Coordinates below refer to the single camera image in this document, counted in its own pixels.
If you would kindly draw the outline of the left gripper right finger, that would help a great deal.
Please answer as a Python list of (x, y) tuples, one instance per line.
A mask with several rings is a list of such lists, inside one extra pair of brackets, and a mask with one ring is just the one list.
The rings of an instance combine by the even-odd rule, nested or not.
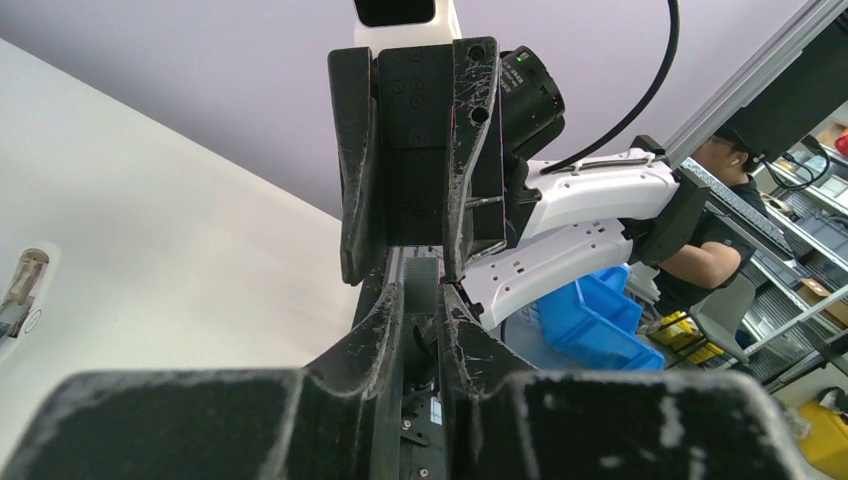
[(781, 411), (734, 371), (539, 370), (440, 289), (451, 479), (801, 479)]

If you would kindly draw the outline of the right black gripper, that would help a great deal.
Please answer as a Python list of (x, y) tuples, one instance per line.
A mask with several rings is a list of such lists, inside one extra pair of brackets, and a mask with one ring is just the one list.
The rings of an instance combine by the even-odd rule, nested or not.
[(562, 133), (565, 101), (528, 47), (503, 51), (500, 60), (499, 78), (490, 36), (452, 48), (385, 50), (377, 59), (378, 107), (371, 50), (328, 54), (345, 283), (360, 284), (377, 265), (385, 215), (395, 244), (440, 245), (443, 227), (446, 282), (460, 281), (469, 264), (506, 242), (517, 245), (519, 166)]

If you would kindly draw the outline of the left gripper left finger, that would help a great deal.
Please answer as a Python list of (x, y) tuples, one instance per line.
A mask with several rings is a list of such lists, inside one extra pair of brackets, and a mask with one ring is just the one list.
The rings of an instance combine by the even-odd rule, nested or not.
[(395, 479), (404, 295), (300, 369), (74, 375), (42, 404), (7, 479)]

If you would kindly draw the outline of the grey staple strip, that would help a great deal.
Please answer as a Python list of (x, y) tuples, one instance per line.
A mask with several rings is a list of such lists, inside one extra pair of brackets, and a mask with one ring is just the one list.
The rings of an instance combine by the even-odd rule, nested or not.
[(436, 257), (406, 257), (403, 262), (404, 314), (436, 314), (439, 284), (440, 262)]

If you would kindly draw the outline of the white grey stapler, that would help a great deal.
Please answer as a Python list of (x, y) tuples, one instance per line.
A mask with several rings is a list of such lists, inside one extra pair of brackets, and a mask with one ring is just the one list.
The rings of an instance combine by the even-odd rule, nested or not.
[(1, 343), (17, 338), (35, 302), (36, 287), (49, 265), (49, 255), (42, 249), (24, 250), (1, 296)]

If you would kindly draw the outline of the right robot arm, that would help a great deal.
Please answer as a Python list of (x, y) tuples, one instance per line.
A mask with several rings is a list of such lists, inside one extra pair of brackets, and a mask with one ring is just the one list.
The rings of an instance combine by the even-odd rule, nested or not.
[(328, 73), (350, 285), (391, 248), (432, 247), (443, 282), (490, 328), (593, 270), (668, 258), (708, 195), (647, 136), (617, 155), (537, 160), (565, 103), (525, 46), (339, 49)]

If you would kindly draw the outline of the blue plastic bin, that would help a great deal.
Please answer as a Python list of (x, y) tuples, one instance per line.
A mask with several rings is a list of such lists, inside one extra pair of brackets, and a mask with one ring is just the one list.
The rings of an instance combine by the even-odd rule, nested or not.
[(658, 371), (664, 356), (636, 336), (642, 307), (625, 295), (629, 270), (585, 275), (537, 301), (546, 343), (594, 370)]

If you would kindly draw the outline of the seated person in black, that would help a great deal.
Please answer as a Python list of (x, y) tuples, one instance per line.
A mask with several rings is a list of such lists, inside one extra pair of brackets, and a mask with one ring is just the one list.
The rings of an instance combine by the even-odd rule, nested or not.
[[(730, 128), (721, 128), (691, 158), (764, 215), (766, 208), (751, 172), (759, 153)], [(728, 286), (749, 262), (755, 247), (742, 235), (704, 211), (687, 243), (659, 264), (654, 282), (660, 292), (653, 309), (660, 317), (684, 311)]]

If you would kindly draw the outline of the right aluminium frame post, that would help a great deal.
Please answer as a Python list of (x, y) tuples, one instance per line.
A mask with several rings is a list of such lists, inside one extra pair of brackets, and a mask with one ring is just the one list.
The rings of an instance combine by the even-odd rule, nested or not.
[(703, 141), (775, 80), (803, 48), (847, 8), (845, 1), (715, 1), (710, 11), (686, 12), (682, 25), (715, 26), (683, 59), (693, 65), (675, 90), (693, 110), (665, 142), (672, 166), (684, 162)]

